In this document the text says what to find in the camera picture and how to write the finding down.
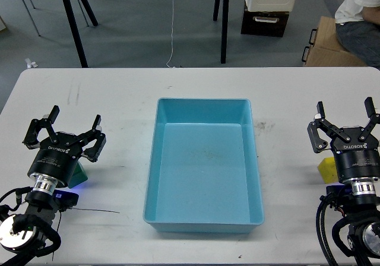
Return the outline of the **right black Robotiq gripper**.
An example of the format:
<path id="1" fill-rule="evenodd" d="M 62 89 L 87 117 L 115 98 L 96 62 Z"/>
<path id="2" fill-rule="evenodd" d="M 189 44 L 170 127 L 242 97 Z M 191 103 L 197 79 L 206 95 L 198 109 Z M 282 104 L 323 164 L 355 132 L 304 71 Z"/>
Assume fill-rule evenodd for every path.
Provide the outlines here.
<path id="1" fill-rule="evenodd" d="M 379 177 L 379 141 L 372 135 L 374 127 L 379 124 L 379 113 L 376 112 L 372 97 L 367 97 L 364 105 L 369 119 L 365 126 L 338 128 L 326 120 L 323 102 L 319 101 L 316 105 L 317 114 L 307 127 L 314 153 L 321 153 L 328 145 L 319 136 L 319 130 L 332 139 L 330 146 L 340 183 Z"/>

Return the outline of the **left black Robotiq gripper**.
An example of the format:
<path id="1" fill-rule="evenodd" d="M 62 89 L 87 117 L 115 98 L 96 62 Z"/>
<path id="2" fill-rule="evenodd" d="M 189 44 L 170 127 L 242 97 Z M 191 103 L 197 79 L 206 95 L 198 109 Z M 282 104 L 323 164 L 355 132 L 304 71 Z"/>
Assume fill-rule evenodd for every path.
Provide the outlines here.
<path id="1" fill-rule="evenodd" d="M 91 129 L 77 138 L 66 132 L 56 134 L 53 124 L 59 112 L 59 106 L 54 105 L 50 114 L 32 119 L 23 144 L 29 150 L 40 147 L 27 176 L 47 175 L 58 181 L 58 188 L 64 188 L 69 185 L 80 156 L 92 163 L 98 160 L 106 144 L 106 135 L 102 133 L 100 115 L 96 115 Z M 40 142 L 38 135 L 42 129 L 47 130 L 49 138 Z"/>

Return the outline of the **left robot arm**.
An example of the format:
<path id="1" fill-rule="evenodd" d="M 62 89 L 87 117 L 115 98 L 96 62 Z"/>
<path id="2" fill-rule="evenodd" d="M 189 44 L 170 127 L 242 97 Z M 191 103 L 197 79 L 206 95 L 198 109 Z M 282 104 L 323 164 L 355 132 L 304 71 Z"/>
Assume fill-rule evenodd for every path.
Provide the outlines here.
<path id="1" fill-rule="evenodd" d="M 52 228 L 56 213 L 77 205 L 78 194 L 67 192 L 88 179 L 80 158 L 97 161 L 106 136 L 97 115 L 89 131 L 80 135 L 56 132 L 53 129 L 59 114 L 54 106 L 50 114 L 33 119 L 23 144 L 37 155 L 27 173 L 34 179 L 32 187 L 15 188 L 16 206 L 1 206 L 1 246 L 14 253 L 5 265 L 26 265 L 35 257 L 54 253 L 61 237 Z"/>

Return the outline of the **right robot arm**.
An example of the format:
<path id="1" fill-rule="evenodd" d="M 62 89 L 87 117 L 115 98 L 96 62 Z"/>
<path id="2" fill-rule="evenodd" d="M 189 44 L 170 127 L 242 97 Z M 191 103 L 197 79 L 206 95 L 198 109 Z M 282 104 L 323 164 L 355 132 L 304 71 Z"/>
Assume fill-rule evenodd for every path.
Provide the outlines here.
<path id="1" fill-rule="evenodd" d="M 325 231 L 325 212 L 332 208 L 342 215 L 331 230 L 335 245 L 357 265 L 370 265 L 372 258 L 379 258 L 379 197 L 375 191 L 379 141 L 372 135 L 379 113 L 372 98 L 367 97 L 367 125 L 339 128 L 326 120 L 322 102 L 316 108 L 318 113 L 307 128 L 309 139 L 314 153 L 332 151 L 339 182 L 327 186 L 326 194 L 319 199 L 315 219 L 319 245 L 328 265 L 337 265 Z"/>

